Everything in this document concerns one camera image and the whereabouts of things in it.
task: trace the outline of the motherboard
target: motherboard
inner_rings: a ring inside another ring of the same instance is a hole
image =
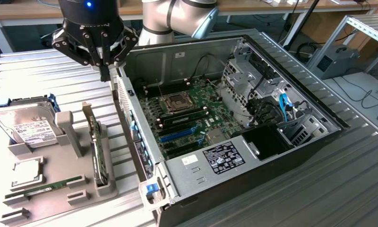
[[[165,159],[225,141],[242,129],[208,79],[144,89],[140,103]]]

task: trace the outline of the robotic arm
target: robotic arm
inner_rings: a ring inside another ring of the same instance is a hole
[[[173,30],[194,38],[209,33],[218,15],[217,0],[142,0],[144,30],[140,45],[172,42]],[[62,29],[53,33],[52,46],[81,65],[100,70],[118,67],[138,42],[124,26],[116,0],[58,0]]]
[[[58,0],[62,29],[53,33],[52,46],[81,65],[90,64],[109,81],[109,68],[122,63],[138,37],[124,26],[114,0]]]

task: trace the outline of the blue pcie slot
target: blue pcie slot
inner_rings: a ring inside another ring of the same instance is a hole
[[[190,135],[193,135],[193,133],[194,133],[194,131],[196,131],[196,128],[197,128],[197,126],[193,127],[193,128],[190,128],[190,129],[186,129],[186,130],[184,130],[184,131],[181,131],[181,132],[178,132],[178,133],[176,133],[176,134],[172,134],[172,135],[169,135],[169,136],[164,136],[164,137],[160,139],[161,143],[168,142],[168,141],[172,141],[172,140],[176,140],[176,139],[178,139],[178,138],[181,138],[181,137],[184,137],[184,136],[190,136]]]

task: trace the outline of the warning label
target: warning label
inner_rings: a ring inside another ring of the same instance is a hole
[[[46,120],[17,124],[13,128],[28,145],[56,139],[56,134]]]
[[[232,142],[208,149],[202,153],[217,174],[224,173],[245,163]]]

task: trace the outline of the corrugated metal surface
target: corrugated metal surface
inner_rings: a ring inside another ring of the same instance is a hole
[[[296,60],[253,38],[352,128],[301,167],[181,226],[378,227],[378,133]]]
[[[222,32],[210,37],[237,34],[248,34],[257,40],[352,128],[300,168],[182,226],[378,226],[375,129],[256,30]],[[112,201],[50,217],[29,226],[154,226],[153,216],[144,210],[137,193],[138,178],[108,84],[98,81],[97,72],[49,50],[1,56],[0,96],[17,95],[20,89],[12,85],[16,78],[30,83],[37,81],[30,89],[40,89],[40,92],[54,91],[60,107],[73,111],[77,125],[85,124],[80,102],[85,100],[93,103],[94,114],[108,125],[120,192]]]

